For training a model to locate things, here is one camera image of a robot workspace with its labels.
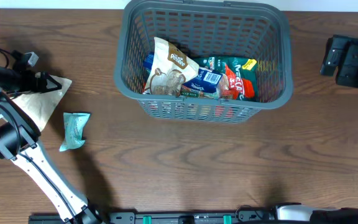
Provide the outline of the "plain beige paper pouch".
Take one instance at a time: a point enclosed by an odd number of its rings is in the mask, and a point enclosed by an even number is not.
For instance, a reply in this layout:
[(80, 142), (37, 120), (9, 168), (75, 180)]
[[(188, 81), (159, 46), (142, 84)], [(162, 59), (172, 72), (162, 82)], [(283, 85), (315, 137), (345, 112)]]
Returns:
[(5, 91), (11, 100), (28, 115), (40, 130), (45, 128), (52, 113), (55, 111), (55, 108), (72, 84), (70, 79), (57, 77), (55, 75), (51, 76), (62, 84), (61, 90), (48, 93), (18, 93)]

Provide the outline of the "small teal sachet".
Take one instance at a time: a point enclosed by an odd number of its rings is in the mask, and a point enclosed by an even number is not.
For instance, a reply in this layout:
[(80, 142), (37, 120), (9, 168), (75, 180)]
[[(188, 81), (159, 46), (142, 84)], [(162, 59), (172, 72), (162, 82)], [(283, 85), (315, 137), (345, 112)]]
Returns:
[(64, 113), (63, 124), (65, 138), (59, 148), (60, 152), (78, 149), (85, 143), (83, 130), (90, 118), (89, 113)]

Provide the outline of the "green instant coffee bag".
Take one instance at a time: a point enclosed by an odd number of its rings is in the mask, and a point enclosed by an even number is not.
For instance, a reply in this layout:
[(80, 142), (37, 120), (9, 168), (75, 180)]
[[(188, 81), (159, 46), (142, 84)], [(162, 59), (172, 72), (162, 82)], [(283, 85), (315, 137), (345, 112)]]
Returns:
[(199, 57), (194, 61), (204, 68), (225, 74), (221, 97), (227, 100), (257, 101), (256, 59), (243, 57)]

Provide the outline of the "beige brown foil pouch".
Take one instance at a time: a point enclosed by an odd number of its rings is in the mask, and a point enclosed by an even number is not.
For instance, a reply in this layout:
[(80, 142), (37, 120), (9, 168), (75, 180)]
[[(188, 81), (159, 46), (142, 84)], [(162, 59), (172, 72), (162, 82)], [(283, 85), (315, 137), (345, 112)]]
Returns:
[(154, 38), (154, 57), (143, 94), (179, 96), (182, 84), (198, 75), (200, 66), (173, 44)]

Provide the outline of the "orange spaghetti packet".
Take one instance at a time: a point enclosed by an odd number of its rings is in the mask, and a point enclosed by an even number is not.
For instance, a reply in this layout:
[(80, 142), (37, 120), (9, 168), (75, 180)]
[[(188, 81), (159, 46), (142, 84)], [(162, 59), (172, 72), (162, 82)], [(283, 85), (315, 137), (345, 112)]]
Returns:
[(208, 99), (229, 99), (233, 100), (235, 96), (238, 96), (237, 90), (220, 90), (219, 88), (214, 93), (206, 93), (203, 91), (195, 90), (187, 86), (182, 85), (180, 90), (181, 96), (187, 96), (191, 98), (208, 98)]

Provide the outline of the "tissue pocket pack bundle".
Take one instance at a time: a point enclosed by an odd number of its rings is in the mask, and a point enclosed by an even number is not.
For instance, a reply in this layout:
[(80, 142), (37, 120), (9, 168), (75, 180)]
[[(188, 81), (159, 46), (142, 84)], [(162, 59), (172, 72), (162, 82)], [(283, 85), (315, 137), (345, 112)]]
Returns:
[[(153, 62), (153, 57), (154, 54), (150, 53), (144, 60), (144, 67), (149, 74)], [(218, 88), (221, 91), (223, 90), (222, 87), (224, 85), (225, 78), (226, 76), (223, 73), (209, 70), (207, 68), (200, 68), (198, 70), (198, 75), (194, 79), (182, 85), (206, 93), (214, 93)]]

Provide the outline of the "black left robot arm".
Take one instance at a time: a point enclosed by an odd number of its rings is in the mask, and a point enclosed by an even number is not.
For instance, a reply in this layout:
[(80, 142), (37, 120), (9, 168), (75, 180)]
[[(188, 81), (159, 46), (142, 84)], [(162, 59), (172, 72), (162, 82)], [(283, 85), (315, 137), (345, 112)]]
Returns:
[(50, 160), (39, 139), (40, 129), (12, 100), (21, 94), (62, 89), (49, 73), (31, 69), (37, 61), (33, 52), (0, 49), (0, 159), (10, 160), (39, 186), (63, 223), (104, 223), (101, 213)]

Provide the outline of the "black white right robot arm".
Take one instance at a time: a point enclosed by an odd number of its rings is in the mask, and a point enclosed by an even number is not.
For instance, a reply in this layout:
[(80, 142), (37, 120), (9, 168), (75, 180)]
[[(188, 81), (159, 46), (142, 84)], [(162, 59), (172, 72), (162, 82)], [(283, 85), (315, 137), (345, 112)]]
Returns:
[[(343, 35), (329, 38), (320, 74), (334, 75), (337, 85), (358, 88), (358, 39)], [(272, 222), (358, 224), (358, 208), (320, 209), (302, 204), (277, 205)]]

